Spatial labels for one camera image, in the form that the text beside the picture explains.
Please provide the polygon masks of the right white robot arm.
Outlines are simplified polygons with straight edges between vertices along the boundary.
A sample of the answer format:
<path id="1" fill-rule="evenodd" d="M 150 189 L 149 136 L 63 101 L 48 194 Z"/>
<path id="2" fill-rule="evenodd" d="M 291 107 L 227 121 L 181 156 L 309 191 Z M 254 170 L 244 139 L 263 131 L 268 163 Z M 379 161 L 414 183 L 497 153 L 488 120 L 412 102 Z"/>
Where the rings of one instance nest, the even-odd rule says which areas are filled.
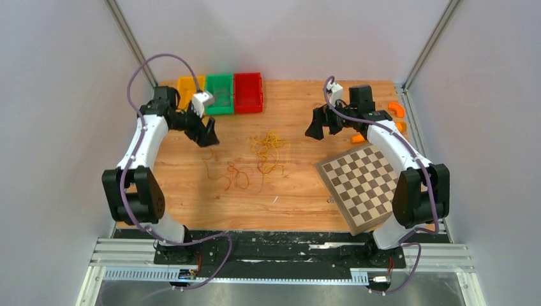
<path id="1" fill-rule="evenodd" d="M 439 221 L 450 212 L 450 172 L 444 164 L 434 164 L 417 152 L 392 117 L 376 109 L 370 86 L 350 87 L 348 103 L 342 93 L 342 86 L 330 76 L 323 86 L 326 104 L 313 110 L 305 135 L 322 140 L 324 128 L 332 135 L 352 128 L 374 145 L 399 175 L 392 216 L 373 232 L 373 243 L 364 249 L 366 261 L 380 266 L 389 259 L 389 249 L 423 231 L 423 225 L 433 223 L 434 233 L 439 232 Z"/>

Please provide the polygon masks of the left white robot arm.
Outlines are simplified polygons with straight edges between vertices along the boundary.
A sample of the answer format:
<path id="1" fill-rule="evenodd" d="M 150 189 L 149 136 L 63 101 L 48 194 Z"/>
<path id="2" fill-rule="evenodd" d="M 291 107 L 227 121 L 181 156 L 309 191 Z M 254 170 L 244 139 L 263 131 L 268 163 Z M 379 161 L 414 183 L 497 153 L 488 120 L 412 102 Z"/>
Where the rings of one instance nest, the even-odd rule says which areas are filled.
<path id="1" fill-rule="evenodd" d="M 199 147 L 219 144 L 215 120 L 203 122 L 206 106 L 214 103 L 208 91 L 198 90 L 185 110 L 180 94 L 169 86 L 154 88 L 152 99 L 137 108 L 137 128 L 127 152 L 117 166 L 101 176 L 112 219 L 147 232 L 180 264 L 195 256 L 187 227 L 166 211 L 165 195 L 152 170 L 159 147 L 171 130 L 182 131 Z"/>

